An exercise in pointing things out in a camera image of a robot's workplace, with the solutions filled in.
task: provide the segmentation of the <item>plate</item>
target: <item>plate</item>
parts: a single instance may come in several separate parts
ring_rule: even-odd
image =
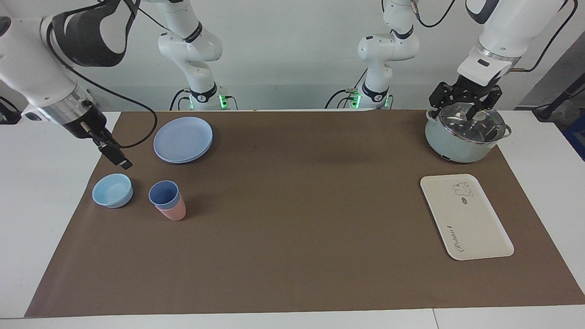
[[[514,245],[475,177],[428,176],[421,180],[421,187],[453,259],[469,261],[514,253]]]
[[[154,137],[154,152],[169,163],[188,163],[207,152],[213,141],[213,131],[207,121],[194,116],[175,119]]]

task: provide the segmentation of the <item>white table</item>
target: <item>white table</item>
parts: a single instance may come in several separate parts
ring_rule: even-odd
[[[106,115],[112,129],[119,113]],[[500,148],[585,290],[585,163],[553,124],[530,112],[502,115],[514,133]],[[90,140],[57,125],[0,126],[0,328],[585,328],[585,306],[17,319],[99,156]]]

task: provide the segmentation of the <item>blue plate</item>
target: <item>blue plate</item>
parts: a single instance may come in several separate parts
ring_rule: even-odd
[[[154,152],[166,162],[191,162],[207,152],[213,137],[211,126],[203,119],[194,116],[175,119],[154,137]]]

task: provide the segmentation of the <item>pot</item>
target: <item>pot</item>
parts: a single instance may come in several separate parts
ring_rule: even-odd
[[[466,114],[472,106],[455,103],[442,109],[435,119],[431,111],[426,112],[426,140],[442,158],[460,163],[479,161],[499,140],[512,134],[510,126],[493,109],[478,112],[467,120]]]

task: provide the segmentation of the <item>blue cup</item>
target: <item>blue cup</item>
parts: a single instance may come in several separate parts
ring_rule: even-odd
[[[179,186],[171,180],[156,183],[148,192],[148,199],[159,210],[169,210],[179,204]]]

